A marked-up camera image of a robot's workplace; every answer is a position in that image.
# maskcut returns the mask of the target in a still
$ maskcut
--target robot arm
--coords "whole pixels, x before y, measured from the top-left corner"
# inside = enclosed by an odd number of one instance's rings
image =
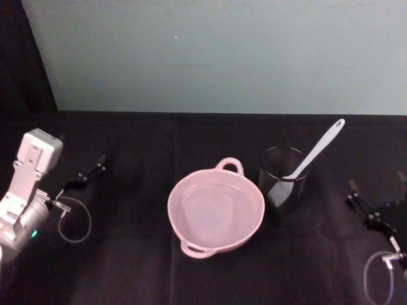
[[[14,176],[0,201],[0,262],[14,259],[32,232],[48,218],[46,202],[50,198],[38,186],[57,164],[62,147],[59,139],[40,129],[23,136],[13,163]]]

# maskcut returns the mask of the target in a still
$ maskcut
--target pink bowl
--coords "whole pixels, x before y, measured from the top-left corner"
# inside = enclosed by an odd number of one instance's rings
[[[233,164],[237,173],[223,169]],[[196,259],[233,250],[260,227],[265,201],[244,177],[238,159],[225,158],[209,170],[189,174],[168,199],[168,215],[182,251]]]

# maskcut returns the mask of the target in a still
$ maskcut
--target light blue wall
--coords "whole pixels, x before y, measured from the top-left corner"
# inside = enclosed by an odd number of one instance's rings
[[[60,109],[407,114],[407,2],[23,0]]]

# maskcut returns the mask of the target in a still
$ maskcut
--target black cup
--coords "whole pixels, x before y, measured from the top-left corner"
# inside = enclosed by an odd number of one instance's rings
[[[306,167],[295,179],[283,177],[291,175],[304,158],[301,151],[292,147],[272,147],[264,153],[259,189],[265,197],[269,212],[290,212],[298,206],[309,168]]]

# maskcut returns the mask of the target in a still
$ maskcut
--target bowl handle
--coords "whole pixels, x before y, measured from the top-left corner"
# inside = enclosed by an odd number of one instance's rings
[[[237,168],[237,173],[239,173],[239,174],[241,174],[242,176],[244,176],[244,173],[243,173],[243,166],[242,166],[241,162],[240,162],[238,159],[236,159],[236,158],[231,158],[231,157],[225,158],[225,159],[221,160],[221,161],[216,165],[215,168],[221,168],[221,169],[223,169],[226,164],[233,164],[233,165],[235,165],[236,168]]]
[[[186,240],[181,240],[181,250],[194,259],[206,259],[216,253],[213,249],[197,247]]]

